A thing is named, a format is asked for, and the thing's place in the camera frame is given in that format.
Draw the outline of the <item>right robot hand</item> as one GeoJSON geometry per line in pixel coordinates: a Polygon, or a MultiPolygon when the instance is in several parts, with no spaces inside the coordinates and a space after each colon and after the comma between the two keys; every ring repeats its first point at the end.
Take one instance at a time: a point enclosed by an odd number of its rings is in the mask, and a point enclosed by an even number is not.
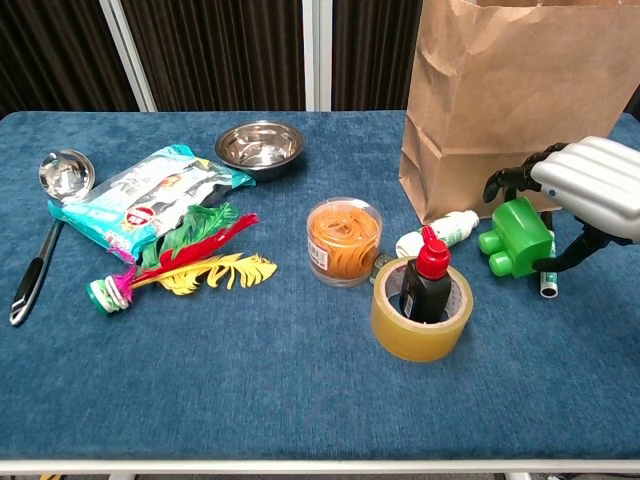
{"type": "Polygon", "coordinates": [[[483,201],[493,201],[499,191],[507,202],[517,192],[539,192],[582,224],[564,252],[529,262],[530,272],[569,270],[611,242],[640,244],[640,152],[613,140],[589,136],[553,144],[518,167],[495,171],[483,201]]]}

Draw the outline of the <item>green plastic block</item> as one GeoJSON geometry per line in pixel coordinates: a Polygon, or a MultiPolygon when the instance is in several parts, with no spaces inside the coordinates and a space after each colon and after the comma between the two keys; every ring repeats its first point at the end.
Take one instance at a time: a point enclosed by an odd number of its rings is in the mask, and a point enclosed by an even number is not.
{"type": "Polygon", "coordinates": [[[491,228],[479,235],[478,243],[495,276],[521,278],[535,272],[536,261],[550,256],[553,237],[530,201],[520,197],[495,209],[491,228]]]}

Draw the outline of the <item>brown packing tape roll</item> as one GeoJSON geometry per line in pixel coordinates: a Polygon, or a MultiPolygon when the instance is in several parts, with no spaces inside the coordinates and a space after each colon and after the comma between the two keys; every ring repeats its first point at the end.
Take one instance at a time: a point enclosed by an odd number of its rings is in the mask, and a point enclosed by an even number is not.
{"type": "Polygon", "coordinates": [[[412,321],[392,306],[390,299],[400,293],[409,257],[387,262],[377,273],[371,303],[372,331],[391,354],[412,362],[432,362],[447,356],[458,343],[474,306],[468,281],[454,268],[448,273],[451,291],[445,306],[448,318],[435,324],[412,321]]]}

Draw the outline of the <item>clear tub rubber bands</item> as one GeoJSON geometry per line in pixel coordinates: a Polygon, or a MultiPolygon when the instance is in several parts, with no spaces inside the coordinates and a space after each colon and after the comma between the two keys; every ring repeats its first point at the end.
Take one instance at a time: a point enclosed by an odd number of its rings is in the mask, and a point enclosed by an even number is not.
{"type": "Polygon", "coordinates": [[[383,231],[381,215],[371,204],[329,198],[310,211],[306,229],[309,264],[321,282],[353,287],[368,279],[383,231]]]}

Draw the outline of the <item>brown paper bag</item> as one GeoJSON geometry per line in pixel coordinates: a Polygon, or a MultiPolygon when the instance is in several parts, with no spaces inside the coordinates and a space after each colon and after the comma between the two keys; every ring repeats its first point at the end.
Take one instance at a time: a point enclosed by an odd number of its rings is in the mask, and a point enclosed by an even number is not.
{"type": "Polygon", "coordinates": [[[605,137],[640,87],[640,0],[423,0],[399,179],[427,224],[486,180],[605,137]]]}

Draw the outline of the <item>teal snack packet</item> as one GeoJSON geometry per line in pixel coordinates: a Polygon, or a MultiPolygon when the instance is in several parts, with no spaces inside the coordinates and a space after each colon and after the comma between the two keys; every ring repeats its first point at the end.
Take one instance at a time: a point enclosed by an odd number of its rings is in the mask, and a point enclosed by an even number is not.
{"type": "Polygon", "coordinates": [[[94,187],[81,199],[48,205],[51,215],[107,249],[133,257],[177,227],[191,205],[212,206],[228,191],[253,186],[247,173],[166,146],[94,187]]]}

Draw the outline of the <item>green white marker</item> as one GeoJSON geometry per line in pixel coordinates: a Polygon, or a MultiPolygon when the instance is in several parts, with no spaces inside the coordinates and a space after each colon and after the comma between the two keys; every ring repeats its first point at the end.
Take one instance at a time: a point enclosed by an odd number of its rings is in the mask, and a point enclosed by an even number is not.
{"type": "MultiPolygon", "coordinates": [[[[550,211],[545,211],[541,213],[541,220],[549,230],[552,236],[551,250],[550,256],[556,256],[555,250],[555,233],[553,229],[553,221],[552,221],[552,213],[550,211]]],[[[556,272],[540,272],[540,282],[539,282],[539,292],[540,295],[546,299],[555,298],[558,295],[558,279],[556,272]]]]}

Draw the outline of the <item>white tube green print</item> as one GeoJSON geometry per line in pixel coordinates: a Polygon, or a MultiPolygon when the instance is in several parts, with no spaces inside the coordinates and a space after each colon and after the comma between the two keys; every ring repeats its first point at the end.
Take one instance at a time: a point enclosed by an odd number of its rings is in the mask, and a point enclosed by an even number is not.
{"type": "MultiPolygon", "coordinates": [[[[439,240],[451,247],[467,239],[478,226],[479,221],[479,216],[473,210],[454,211],[434,220],[429,224],[429,227],[439,240]]],[[[395,252],[398,258],[412,257],[419,254],[424,245],[423,230],[424,227],[420,227],[403,235],[396,242],[395,252]]]]}

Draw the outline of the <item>black ink bottle red cap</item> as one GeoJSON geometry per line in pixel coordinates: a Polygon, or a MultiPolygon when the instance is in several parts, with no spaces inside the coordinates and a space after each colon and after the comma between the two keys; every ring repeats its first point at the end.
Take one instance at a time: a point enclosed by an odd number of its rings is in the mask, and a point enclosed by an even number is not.
{"type": "Polygon", "coordinates": [[[448,267],[451,259],[446,243],[430,226],[422,229],[423,246],[407,262],[399,306],[403,315],[417,323],[442,321],[451,291],[448,267]]]}

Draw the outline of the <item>steel bowl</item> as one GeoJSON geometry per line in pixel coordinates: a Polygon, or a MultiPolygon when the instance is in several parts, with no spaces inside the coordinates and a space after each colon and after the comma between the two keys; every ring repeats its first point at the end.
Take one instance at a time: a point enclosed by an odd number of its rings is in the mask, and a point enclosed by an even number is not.
{"type": "Polygon", "coordinates": [[[236,125],[222,133],[215,152],[228,167],[249,174],[257,182],[276,180],[296,164],[304,136],[295,127],[260,120],[236,125]]]}

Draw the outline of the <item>colourful feather shuttlecock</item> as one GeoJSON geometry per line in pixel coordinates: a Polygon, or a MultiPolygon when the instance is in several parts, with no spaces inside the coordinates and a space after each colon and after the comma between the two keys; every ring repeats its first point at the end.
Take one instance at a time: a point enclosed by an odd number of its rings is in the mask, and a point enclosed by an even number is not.
{"type": "Polygon", "coordinates": [[[191,205],[181,224],[144,247],[139,259],[111,246],[109,251],[129,268],[92,281],[86,286],[87,295],[100,313],[109,315],[129,308],[134,290],[153,283],[178,296],[194,293],[201,281],[211,288],[222,280],[228,288],[236,283],[243,288],[256,286],[269,279],[277,265],[259,254],[222,254],[220,250],[258,222],[257,214],[241,214],[227,202],[217,207],[191,205]]]}

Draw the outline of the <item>white partition frame post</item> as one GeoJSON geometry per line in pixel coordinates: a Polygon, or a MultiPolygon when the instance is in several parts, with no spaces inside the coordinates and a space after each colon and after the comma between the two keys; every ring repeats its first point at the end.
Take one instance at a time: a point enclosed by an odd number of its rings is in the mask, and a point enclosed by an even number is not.
{"type": "Polygon", "coordinates": [[[121,0],[99,0],[99,4],[139,110],[157,112],[156,102],[121,0]]]}
{"type": "Polygon", "coordinates": [[[302,0],[305,105],[332,110],[333,0],[302,0]]]}

